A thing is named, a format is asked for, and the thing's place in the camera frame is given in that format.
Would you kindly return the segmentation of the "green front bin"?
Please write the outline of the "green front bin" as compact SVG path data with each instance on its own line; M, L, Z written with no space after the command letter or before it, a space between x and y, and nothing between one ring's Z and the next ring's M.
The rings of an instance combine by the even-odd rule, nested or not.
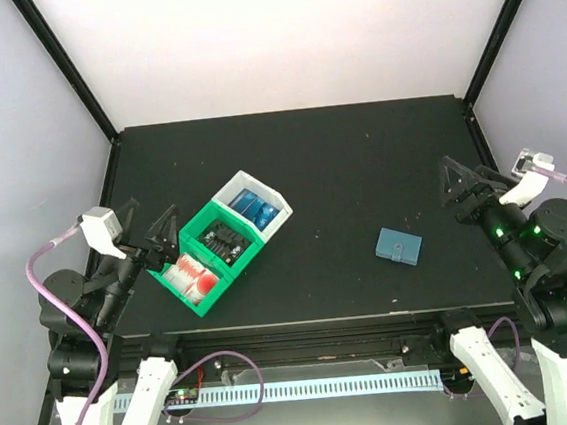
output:
M204 318L233 283L232 277L211 269L184 252L174 263L166 263L160 272L148 270L161 286L200 318Z

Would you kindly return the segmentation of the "green bin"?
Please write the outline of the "green bin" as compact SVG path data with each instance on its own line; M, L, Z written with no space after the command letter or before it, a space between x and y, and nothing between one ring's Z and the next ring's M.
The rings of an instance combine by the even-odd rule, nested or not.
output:
M235 280L264 247L254 228L216 202L208 202L183 226L181 242L194 257Z
M200 318L204 318L233 283L232 277L211 269L184 252L174 263L166 263L160 272L148 270L161 286Z

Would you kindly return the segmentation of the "white bin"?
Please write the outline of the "white bin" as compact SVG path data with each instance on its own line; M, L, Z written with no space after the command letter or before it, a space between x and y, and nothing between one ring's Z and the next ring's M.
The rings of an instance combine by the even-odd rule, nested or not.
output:
M279 192L243 170L235 173L212 200L249 224L264 243L271 240L294 213Z

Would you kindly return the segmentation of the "blue card holder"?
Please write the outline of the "blue card holder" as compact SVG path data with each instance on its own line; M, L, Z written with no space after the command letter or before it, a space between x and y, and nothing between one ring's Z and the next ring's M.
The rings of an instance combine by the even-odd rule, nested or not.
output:
M375 246L376 257L415 266L419 261L422 240L411 233L382 228Z

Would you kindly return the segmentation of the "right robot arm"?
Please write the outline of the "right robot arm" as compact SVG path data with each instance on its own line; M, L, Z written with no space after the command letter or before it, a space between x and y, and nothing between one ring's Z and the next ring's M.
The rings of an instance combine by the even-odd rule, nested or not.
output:
M503 425L567 425L567 199L548 199L525 214L524 207L559 175L543 152L524 149L516 160L506 177L445 157L441 193L457 222L479 227L507 268L517 315L538 359L544 398L525 387L469 309L445 312L431 347L439 358L463 363Z

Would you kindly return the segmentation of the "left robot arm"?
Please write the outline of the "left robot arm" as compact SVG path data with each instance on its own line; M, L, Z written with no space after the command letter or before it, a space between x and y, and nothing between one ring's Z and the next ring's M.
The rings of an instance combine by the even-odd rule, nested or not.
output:
M118 323L140 273L160 272L179 255L177 207L168 207L144 239L133 243L130 227L138 207L135 199L116 210L95 206L27 262L26 277L39 297L40 323L50 334L47 369L61 425L115 425L124 342L116 333ZM37 260L76 233L101 256L93 275L67 269L39 280ZM193 366L178 340L169 334L145 340L134 391L119 425L158 424L172 384L186 380Z

